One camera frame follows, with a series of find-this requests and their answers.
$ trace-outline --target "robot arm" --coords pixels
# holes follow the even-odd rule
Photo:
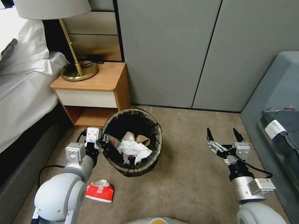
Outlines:
[[[234,186],[237,202],[240,204],[240,210],[237,213],[238,224],[286,224],[285,220],[272,208],[258,203],[266,200],[265,195],[276,189],[270,180],[273,175],[245,162],[250,152],[249,142],[244,142],[242,135],[236,129],[234,129],[234,134],[237,142],[232,145],[220,145],[214,141],[208,128],[207,147],[223,158],[230,170],[229,179]],[[246,165],[268,174],[269,178],[255,179]]]
[[[38,189],[31,223],[77,223],[86,183],[102,149],[100,140],[101,129],[88,128],[85,144],[72,142],[65,148],[67,165],[61,174],[52,177]]]

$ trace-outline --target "white lamp shade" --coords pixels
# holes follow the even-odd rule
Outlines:
[[[61,19],[90,12],[88,0],[14,0],[24,19]]]

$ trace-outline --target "table lamp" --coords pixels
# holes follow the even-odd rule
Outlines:
[[[62,78],[68,81],[80,81],[94,76],[98,71],[96,63],[78,61],[63,18],[79,16],[91,11],[88,0],[14,0],[21,18],[50,20],[59,19],[68,41],[75,63],[66,65],[61,71]]]

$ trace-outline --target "wicker trash can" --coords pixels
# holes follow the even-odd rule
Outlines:
[[[112,144],[109,144],[108,149],[105,149],[103,154],[109,163],[124,176],[141,176],[150,172],[158,162],[162,146],[162,129],[152,115],[142,109],[119,111],[107,120],[103,128],[103,133],[119,140],[127,131],[134,133],[135,136],[144,135],[148,137],[150,144],[147,147],[153,152],[136,165],[123,164],[123,156]]]

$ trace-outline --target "nightstand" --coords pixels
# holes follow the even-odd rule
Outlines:
[[[99,72],[83,81],[66,81],[59,76],[51,88],[76,129],[103,128],[114,113],[131,107],[125,63],[99,64]]]

